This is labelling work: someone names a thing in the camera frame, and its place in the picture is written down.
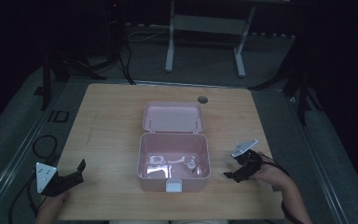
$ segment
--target gray carpet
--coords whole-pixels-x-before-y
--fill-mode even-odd
[[[199,36],[196,42],[194,36],[189,41],[189,34],[179,36],[171,73],[164,71],[166,35],[144,41],[134,41],[143,39],[143,35],[130,36],[132,55],[129,68],[135,82],[246,88],[273,77],[293,41],[284,37],[251,35],[242,53],[247,76],[238,78],[232,48],[229,46],[231,40],[214,39],[211,45],[205,44],[206,41]],[[222,42],[222,46],[216,45],[217,42]],[[128,50],[122,50],[125,62],[129,55]],[[89,60],[97,63],[101,58]],[[117,64],[106,71],[100,71],[100,75],[108,77],[105,81],[107,83],[128,85]],[[33,141],[39,136],[53,134],[58,140],[57,150],[63,149],[82,96],[91,82],[95,80],[75,75],[69,83],[54,81],[53,101],[46,112],[41,112],[41,97],[33,95],[35,88],[41,85],[41,70],[38,70],[27,79],[0,116],[0,186],[6,186],[0,191],[0,223],[7,223],[11,202],[29,178],[34,164],[42,161],[32,152]],[[297,182],[314,223],[358,223],[358,177],[337,134],[325,114],[315,109],[307,112],[308,125],[300,125],[295,115],[296,103],[282,96],[282,85],[284,81],[263,91],[253,91],[274,158]],[[68,121],[48,122],[52,110],[69,112]],[[53,144],[50,139],[44,138],[36,147],[38,152],[46,155],[52,150]],[[16,155],[22,160],[12,162]],[[9,164],[13,164],[10,168],[17,167],[17,170],[6,170]],[[3,172],[9,172],[11,176],[2,175]],[[3,185],[2,180],[6,180],[7,185]],[[34,222],[24,193],[16,203],[13,219],[14,223]],[[267,222],[238,220],[235,223]]]

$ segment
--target small white part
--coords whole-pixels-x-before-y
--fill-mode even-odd
[[[57,173],[57,168],[37,162],[36,163],[36,189],[41,193]]]
[[[253,147],[257,143],[258,143],[257,139],[254,139],[253,141],[249,141],[249,142],[239,142],[239,143],[237,143],[235,151],[234,151],[234,153],[231,154],[231,157],[236,158],[236,157],[242,155],[243,153],[245,153],[248,149],[250,149],[251,147]]]

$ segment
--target white table leg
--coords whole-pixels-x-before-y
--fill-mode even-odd
[[[236,48],[234,48],[235,63],[237,64],[237,70],[238,70],[239,77],[246,76],[241,53],[242,53],[243,45],[245,44],[246,36],[248,35],[248,32],[249,32],[249,28],[251,27],[252,18],[254,16],[254,14],[255,14],[255,7],[251,7],[251,9],[249,10],[248,19],[243,27],[240,44]]]
[[[165,71],[171,72],[172,65],[173,65],[173,52],[174,52],[174,44],[173,44],[173,20],[174,20],[174,7],[175,1],[171,0],[171,18],[170,18],[170,43],[168,45],[168,52],[167,52],[167,61],[165,63]]]

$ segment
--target hand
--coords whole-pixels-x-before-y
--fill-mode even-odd
[[[263,156],[264,154],[262,152],[258,152],[258,154],[261,155],[263,161],[274,162],[268,157]],[[263,180],[264,182],[280,189],[284,189],[295,184],[284,171],[268,164],[262,164],[260,170],[252,175],[251,178]]]
[[[69,193],[66,191],[56,197],[41,196],[41,205],[39,207],[36,223],[51,224],[60,213],[63,202],[68,198]]]

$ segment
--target metal stand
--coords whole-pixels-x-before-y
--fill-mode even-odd
[[[165,63],[165,71],[171,72],[173,65],[174,30],[188,30],[219,34],[241,35],[240,44],[234,48],[234,57],[237,64],[238,76],[245,77],[245,69],[241,52],[248,35],[248,31],[255,14],[255,7],[249,10],[247,20],[233,20],[222,18],[207,18],[187,15],[175,15],[175,0],[171,0],[171,18],[170,18],[170,42],[168,45],[167,61]]]

